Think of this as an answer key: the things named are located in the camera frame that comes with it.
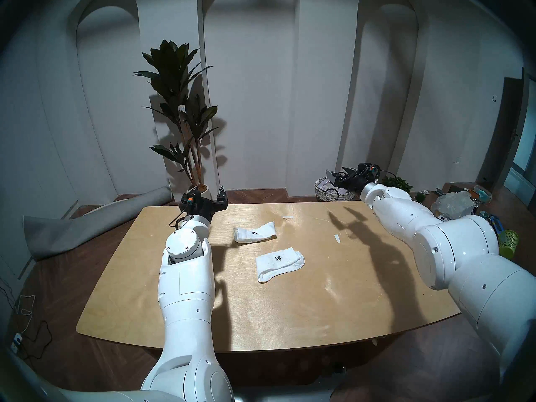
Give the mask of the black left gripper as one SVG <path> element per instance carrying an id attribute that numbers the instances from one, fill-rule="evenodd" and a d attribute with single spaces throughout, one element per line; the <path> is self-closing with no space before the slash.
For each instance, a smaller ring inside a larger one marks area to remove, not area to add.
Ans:
<path id="1" fill-rule="evenodd" d="M 200 192 L 187 192 L 181 198 L 182 211 L 186 213 L 186 218 L 190 216 L 201 216 L 207 221 L 212 221 L 213 216 L 228 208 L 228 196 L 223 185 L 220 186 L 216 200 L 202 197 Z"/>

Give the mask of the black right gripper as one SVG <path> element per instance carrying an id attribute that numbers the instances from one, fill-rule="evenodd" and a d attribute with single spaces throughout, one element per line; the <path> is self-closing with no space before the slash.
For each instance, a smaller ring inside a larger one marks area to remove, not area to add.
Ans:
<path id="1" fill-rule="evenodd" d="M 326 177 L 336 188 L 345 189 L 349 192 L 361 192 L 369 183 L 377 183 L 381 168 L 373 163 L 360 163 L 356 168 L 342 167 L 336 173 L 326 170 Z"/>

